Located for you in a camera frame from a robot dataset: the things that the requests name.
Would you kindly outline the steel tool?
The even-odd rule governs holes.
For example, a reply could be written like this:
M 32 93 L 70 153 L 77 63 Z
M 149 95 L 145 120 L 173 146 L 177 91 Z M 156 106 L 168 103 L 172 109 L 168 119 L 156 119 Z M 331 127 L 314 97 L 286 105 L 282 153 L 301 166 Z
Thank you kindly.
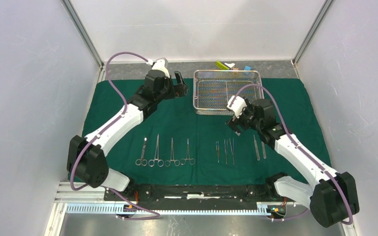
M 228 140 L 224 140 L 224 156 L 225 156 L 225 164 L 228 164 Z

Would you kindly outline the pointed steel tweezers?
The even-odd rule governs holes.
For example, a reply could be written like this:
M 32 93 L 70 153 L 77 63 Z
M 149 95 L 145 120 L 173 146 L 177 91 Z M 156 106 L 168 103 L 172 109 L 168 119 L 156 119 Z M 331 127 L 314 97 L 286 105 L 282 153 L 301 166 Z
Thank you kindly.
M 233 163 L 233 165 L 235 165 L 234 140 L 233 139 L 229 139 L 228 141 L 229 141 L 229 144 L 230 144 L 232 163 Z

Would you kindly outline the metal mesh instrument tray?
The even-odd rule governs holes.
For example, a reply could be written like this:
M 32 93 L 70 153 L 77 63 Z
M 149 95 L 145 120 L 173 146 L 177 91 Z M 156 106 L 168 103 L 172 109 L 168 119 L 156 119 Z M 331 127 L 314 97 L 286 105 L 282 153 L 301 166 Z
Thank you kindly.
M 193 107 L 198 115 L 230 116 L 227 102 L 248 84 L 262 85 L 256 70 L 196 70 L 193 74 Z

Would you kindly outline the steel scalpel handle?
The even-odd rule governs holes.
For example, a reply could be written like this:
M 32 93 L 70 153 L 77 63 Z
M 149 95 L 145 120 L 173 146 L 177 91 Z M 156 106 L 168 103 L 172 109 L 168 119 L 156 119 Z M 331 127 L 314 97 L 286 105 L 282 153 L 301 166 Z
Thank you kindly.
M 261 146 L 262 146 L 263 159 L 266 159 L 267 155 L 266 155 L 265 143 L 261 142 Z

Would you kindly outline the steel forceps with ring handles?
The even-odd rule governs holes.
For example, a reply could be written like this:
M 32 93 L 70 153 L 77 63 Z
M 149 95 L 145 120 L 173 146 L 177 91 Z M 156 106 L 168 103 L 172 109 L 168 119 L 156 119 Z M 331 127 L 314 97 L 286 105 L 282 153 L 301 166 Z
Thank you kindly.
M 159 134 L 157 135 L 157 139 L 156 139 L 155 155 L 153 159 L 148 161 L 148 165 L 149 167 L 154 167 L 155 165 L 157 165 L 158 167 L 164 166 L 164 161 L 160 159 L 160 156 L 159 156 Z

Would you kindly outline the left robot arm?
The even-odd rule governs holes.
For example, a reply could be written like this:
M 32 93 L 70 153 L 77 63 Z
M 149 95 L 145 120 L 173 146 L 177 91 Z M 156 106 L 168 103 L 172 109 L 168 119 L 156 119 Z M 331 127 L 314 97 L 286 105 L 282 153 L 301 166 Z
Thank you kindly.
M 151 69 L 144 84 L 112 118 L 87 136 L 76 135 L 70 140 L 66 167 L 70 181 L 77 177 L 92 188 L 115 189 L 122 200 L 134 196 L 135 187 L 130 184 L 130 178 L 109 168 L 106 156 L 131 129 L 155 112 L 161 101 L 187 95 L 189 87 L 180 71 L 174 74 L 176 84 L 163 71 Z

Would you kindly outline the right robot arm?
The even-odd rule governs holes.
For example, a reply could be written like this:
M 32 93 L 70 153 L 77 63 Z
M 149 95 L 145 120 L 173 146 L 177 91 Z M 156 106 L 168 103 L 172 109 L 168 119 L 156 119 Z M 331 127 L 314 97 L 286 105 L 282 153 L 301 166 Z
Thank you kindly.
M 277 121 L 277 108 L 269 99 L 250 102 L 240 96 L 232 96 L 227 109 L 233 117 L 228 126 L 240 135 L 242 130 L 256 131 L 261 141 L 284 157 L 307 183 L 299 182 L 285 173 L 267 178 L 265 196 L 276 201 L 287 197 L 305 206 L 323 227 L 330 227 L 350 219 L 360 211 L 356 183 L 348 173 L 339 173 L 313 153 L 298 138 Z

